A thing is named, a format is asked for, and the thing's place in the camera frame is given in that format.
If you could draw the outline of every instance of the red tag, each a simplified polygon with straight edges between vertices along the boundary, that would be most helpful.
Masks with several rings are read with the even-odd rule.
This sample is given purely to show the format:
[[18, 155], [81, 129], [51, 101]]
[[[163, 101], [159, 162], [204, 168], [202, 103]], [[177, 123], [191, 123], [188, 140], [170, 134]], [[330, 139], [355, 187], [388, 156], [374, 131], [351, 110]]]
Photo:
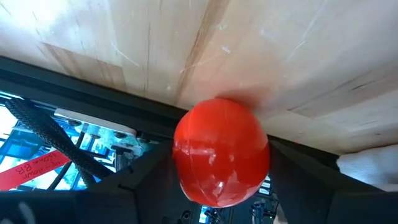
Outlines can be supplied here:
[[9, 190], [69, 162], [55, 150], [0, 173], [0, 190]]

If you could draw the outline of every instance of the red sphere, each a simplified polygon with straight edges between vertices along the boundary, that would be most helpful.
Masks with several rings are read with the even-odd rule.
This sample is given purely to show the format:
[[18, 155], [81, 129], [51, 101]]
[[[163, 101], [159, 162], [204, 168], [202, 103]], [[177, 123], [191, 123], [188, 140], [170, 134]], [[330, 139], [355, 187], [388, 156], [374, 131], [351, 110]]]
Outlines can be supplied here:
[[185, 195], [211, 207], [246, 200], [269, 169], [260, 123], [247, 108], [224, 99], [202, 101], [181, 119], [173, 157]]

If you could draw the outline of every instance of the white cloth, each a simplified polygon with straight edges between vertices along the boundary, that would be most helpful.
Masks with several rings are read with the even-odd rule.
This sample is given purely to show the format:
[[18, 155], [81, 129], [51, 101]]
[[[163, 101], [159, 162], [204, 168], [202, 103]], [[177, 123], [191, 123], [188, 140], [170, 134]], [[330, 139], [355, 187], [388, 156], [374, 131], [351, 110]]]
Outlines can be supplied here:
[[342, 174], [385, 191], [398, 191], [398, 145], [340, 156]]

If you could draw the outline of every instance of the plywood surface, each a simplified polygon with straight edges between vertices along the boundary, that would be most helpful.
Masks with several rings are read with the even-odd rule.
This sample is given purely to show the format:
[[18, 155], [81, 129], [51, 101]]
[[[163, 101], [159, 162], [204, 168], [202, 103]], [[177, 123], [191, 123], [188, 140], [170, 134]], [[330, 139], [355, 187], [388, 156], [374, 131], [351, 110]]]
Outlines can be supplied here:
[[342, 154], [398, 142], [394, 0], [0, 0], [0, 55]]

